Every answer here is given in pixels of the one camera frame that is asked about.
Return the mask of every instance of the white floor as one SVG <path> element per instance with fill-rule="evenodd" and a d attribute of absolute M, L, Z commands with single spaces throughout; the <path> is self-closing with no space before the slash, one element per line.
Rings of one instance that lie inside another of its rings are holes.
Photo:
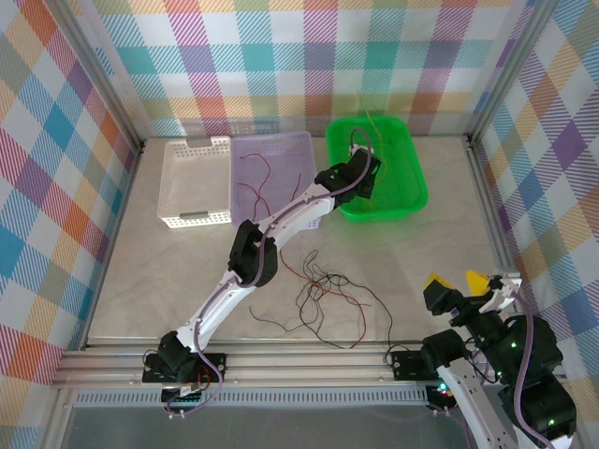
<path fill-rule="evenodd" d="M 323 218 L 317 230 L 302 231 L 285 246 L 287 263 L 300 268 L 312 249 L 326 270 L 343 273 L 367 285 L 393 315 L 392 338 L 421 340 L 447 328 L 447 317 L 426 310 L 422 286 L 437 271 L 464 293 L 465 270 L 494 269 L 493 256 L 475 187 L 459 138 L 415 138 L 416 151 L 429 188 L 427 207 L 395 222 L 353 224 L 340 211 Z M 218 224 L 169 229 L 157 218 L 156 205 L 164 140 L 150 140 L 127 205 L 110 260 L 91 337 L 161 337 L 179 327 L 206 299 L 226 269 L 235 229 Z M 323 138 L 314 139 L 318 169 L 328 166 Z M 256 290 L 232 312 L 214 334 L 215 340 L 315 340 L 308 329 L 284 333 L 259 323 L 250 313 L 295 326 L 294 300 L 304 281 L 281 264 L 275 279 Z M 366 340 L 386 340 L 385 311 L 366 292 L 347 289 L 365 308 Z M 325 339 L 356 340 L 359 311 L 342 297 L 326 297 Z"/>

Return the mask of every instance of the green tray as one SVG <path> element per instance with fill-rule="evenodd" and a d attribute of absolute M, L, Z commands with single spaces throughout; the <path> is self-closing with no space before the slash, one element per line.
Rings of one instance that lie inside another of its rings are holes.
<path fill-rule="evenodd" d="M 421 210 L 429 199 L 406 124 L 394 117 L 375 116 L 372 119 L 383 137 L 382 148 L 368 117 L 336 120 L 325 133 L 332 165 L 349 160 L 349 134 L 355 127 L 366 131 L 374 154 L 382 163 L 376 175 L 373 196 L 370 199 L 356 198 L 341 206 L 341 211 L 350 222 L 397 220 Z M 356 143 L 366 145 L 360 134 L 356 134 Z"/>

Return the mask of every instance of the purple transparent tray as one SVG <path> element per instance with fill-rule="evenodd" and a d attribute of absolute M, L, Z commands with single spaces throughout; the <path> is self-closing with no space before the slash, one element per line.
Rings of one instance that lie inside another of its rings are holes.
<path fill-rule="evenodd" d="M 316 177 L 312 138 L 307 131 L 233 138 L 231 219 L 234 225 L 254 219 L 256 194 L 248 186 L 258 191 L 269 173 L 262 157 L 250 154 L 261 154 L 270 165 L 270 176 L 260 191 L 269 204 L 270 213 L 275 213 L 289 204 L 294 192 L 294 197 L 302 194 Z M 258 201 L 254 221 L 268 216 L 264 202 Z M 319 222 L 320 220 L 315 220 L 306 226 L 306 229 L 317 228 Z"/>

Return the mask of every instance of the plaid wall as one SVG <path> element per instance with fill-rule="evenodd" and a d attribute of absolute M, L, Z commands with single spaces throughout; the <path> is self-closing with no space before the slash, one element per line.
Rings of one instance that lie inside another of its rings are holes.
<path fill-rule="evenodd" d="M 322 136 L 331 119 L 363 109 L 399 116 L 414 134 L 462 134 L 526 22 L 520 13 L 532 8 L 526 0 L 67 2 L 140 133 L 162 137 Z"/>
<path fill-rule="evenodd" d="M 134 154 L 41 0 L 0 0 L 0 447 L 36 440 Z"/>
<path fill-rule="evenodd" d="M 599 444 L 599 0 L 561 1 L 483 143 L 526 296 Z"/>
<path fill-rule="evenodd" d="M 518 41 L 519 37 L 522 35 L 522 31 L 524 31 L 524 28 L 526 27 L 528 20 L 531 18 L 531 14 L 533 14 L 533 9 L 534 9 L 534 6 L 536 5 L 536 3 L 537 3 L 537 0 L 527 0 L 526 6 L 520 13 L 520 16 L 518 17 L 516 26 L 514 26 L 514 29 L 512 30 L 512 32 L 509 36 L 509 39 L 507 39 L 507 43 L 505 44 L 504 50 L 502 51 L 501 56 L 497 60 L 497 63 L 495 64 L 493 71 L 491 72 L 489 80 L 487 81 L 487 85 L 485 86 L 485 90 L 483 91 L 483 94 L 480 95 L 480 98 L 478 99 L 478 103 L 476 103 L 474 113 L 472 114 L 472 117 L 470 118 L 470 122 L 469 122 L 468 128 L 466 130 L 467 133 L 472 132 L 473 127 L 474 127 L 476 121 L 478 120 L 478 116 L 480 115 L 480 112 L 487 105 L 487 100 L 489 99 L 489 95 L 491 92 L 493 92 L 493 89 L 495 89 L 495 86 L 497 85 L 497 80 L 499 79 L 500 75 L 504 71 L 505 63 L 507 63 L 507 61 L 509 61 L 509 58 L 512 55 L 514 47 L 516 46 L 516 42 Z"/>

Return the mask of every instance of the white plastic basket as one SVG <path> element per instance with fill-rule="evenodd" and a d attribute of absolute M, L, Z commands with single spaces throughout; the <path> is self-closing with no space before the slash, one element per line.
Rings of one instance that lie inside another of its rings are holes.
<path fill-rule="evenodd" d="M 230 177 L 229 137 L 167 142 L 158 217 L 172 228 L 231 223 Z"/>

